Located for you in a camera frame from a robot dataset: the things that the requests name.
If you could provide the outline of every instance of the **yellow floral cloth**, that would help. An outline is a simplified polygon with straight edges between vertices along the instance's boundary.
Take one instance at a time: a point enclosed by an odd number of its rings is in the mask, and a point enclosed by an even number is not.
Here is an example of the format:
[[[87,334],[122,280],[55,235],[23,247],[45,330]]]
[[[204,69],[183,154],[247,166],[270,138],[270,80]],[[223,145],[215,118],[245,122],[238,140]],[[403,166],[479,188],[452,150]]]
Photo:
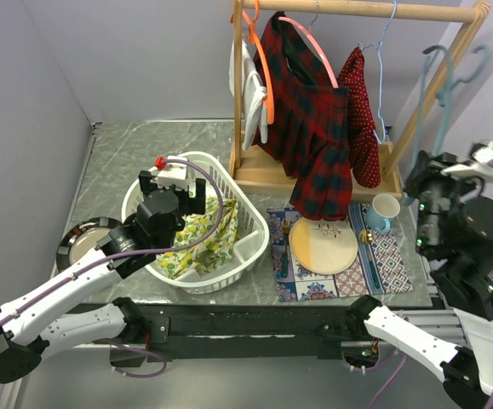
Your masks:
[[[186,218],[186,227],[176,234],[174,247],[186,245],[204,236],[216,222],[218,199],[206,199],[206,212]],[[176,279],[191,268],[201,275],[212,273],[232,259],[232,248],[238,236],[238,201],[223,199],[223,216],[218,228],[203,243],[182,251],[164,253],[157,259],[170,279]]]

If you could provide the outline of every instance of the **orange hanger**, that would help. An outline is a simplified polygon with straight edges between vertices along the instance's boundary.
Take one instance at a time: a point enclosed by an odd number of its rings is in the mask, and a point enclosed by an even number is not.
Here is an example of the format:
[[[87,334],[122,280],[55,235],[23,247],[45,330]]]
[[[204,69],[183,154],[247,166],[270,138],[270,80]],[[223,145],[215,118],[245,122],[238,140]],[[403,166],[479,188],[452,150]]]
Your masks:
[[[255,44],[255,47],[257,48],[257,52],[260,55],[261,65],[263,66],[263,72],[265,73],[265,81],[267,83],[267,96],[263,99],[263,105],[267,109],[267,123],[271,125],[274,122],[274,99],[272,96],[271,75],[269,73],[269,65],[267,64],[267,58],[265,57],[265,53],[263,52],[263,48],[261,47],[260,38],[257,37],[257,33],[255,32],[255,23],[257,22],[257,19],[260,16],[260,2],[259,0],[255,0],[254,3],[255,3],[254,20],[252,21],[245,11],[243,11],[243,17],[246,23],[248,24],[248,40],[252,44]]]
[[[300,23],[298,23],[295,20],[292,20],[289,17],[279,17],[278,19],[280,21],[286,21],[287,23],[293,24],[303,34],[305,34],[305,36],[307,36],[308,41],[310,41],[312,43],[312,45],[314,46],[314,49],[316,49],[316,52],[320,56],[320,60],[322,60],[322,62],[324,63],[325,71],[327,71],[328,75],[330,76],[331,85],[333,86],[333,88],[339,88],[339,85],[337,84],[337,79],[335,78],[335,74],[333,73],[333,69],[331,68],[330,62],[328,61],[328,58],[325,56],[325,53],[323,52],[322,47],[320,47],[320,44],[318,44],[318,41],[316,41],[314,39],[312,34],[305,27],[303,27]]]

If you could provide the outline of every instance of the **cup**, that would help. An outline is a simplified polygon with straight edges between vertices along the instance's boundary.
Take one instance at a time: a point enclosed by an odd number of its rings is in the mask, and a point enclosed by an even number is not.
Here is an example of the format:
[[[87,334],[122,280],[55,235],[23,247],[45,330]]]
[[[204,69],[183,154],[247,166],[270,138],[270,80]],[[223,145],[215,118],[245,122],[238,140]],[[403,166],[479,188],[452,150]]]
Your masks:
[[[390,233],[391,221],[399,214],[399,202],[387,193],[379,193],[373,198],[371,206],[365,214],[365,223],[382,234]]]

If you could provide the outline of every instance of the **blue patterned placemat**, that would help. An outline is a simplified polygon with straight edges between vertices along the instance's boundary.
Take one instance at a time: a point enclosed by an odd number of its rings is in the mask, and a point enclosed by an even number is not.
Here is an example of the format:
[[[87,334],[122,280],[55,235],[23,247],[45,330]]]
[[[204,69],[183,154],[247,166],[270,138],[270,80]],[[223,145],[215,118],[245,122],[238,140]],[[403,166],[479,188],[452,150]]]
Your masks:
[[[356,236],[366,228],[364,217],[368,207],[368,204],[362,203],[353,203],[348,207],[348,222]],[[301,215],[294,208],[267,209],[267,212],[274,276],[280,301],[319,300],[413,291],[393,233],[380,234],[374,230],[371,231],[373,233],[371,246],[359,243],[356,260],[347,270],[334,275],[320,275],[308,271],[300,265],[288,246],[289,274],[288,277],[283,277],[282,221],[289,220],[293,227]],[[375,264],[375,277],[370,272],[368,252],[371,253]]]

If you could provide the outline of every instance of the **wooden clothes rack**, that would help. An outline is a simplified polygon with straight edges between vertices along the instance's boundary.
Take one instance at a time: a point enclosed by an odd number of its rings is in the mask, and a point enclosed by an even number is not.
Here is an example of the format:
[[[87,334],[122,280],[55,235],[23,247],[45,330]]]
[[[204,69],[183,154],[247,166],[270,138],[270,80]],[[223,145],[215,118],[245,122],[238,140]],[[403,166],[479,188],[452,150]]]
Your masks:
[[[295,185],[295,179],[287,177],[279,162],[258,146],[252,146],[243,151],[241,131],[241,83],[242,83],[242,39],[243,39],[243,9],[253,9],[254,0],[233,0],[233,38],[234,38],[234,100],[235,100],[235,133],[232,143],[229,173],[235,182],[246,193],[265,193],[290,195]],[[259,0],[260,9],[301,11],[326,14],[359,15],[366,17],[389,18],[393,12],[393,3],[373,3],[355,0]],[[394,18],[406,20],[449,21],[462,23],[449,47],[454,65],[460,62],[469,49],[475,35],[483,25],[490,11],[490,3],[477,1],[471,8],[427,6],[419,4],[398,3]],[[444,60],[435,72],[432,81],[426,88],[424,96],[423,117],[432,109],[435,95],[442,88],[446,77]],[[390,193],[400,199],[402,196],[401,183],[398,177],[398,163],[413,141],[416,130],[418,110],[410,116],[409,122],[394,147],[390,141],[379,146],[381,162],[381,184],[369,189],[357,184],[353,178],[353,201],[370,201],[378,193]]]

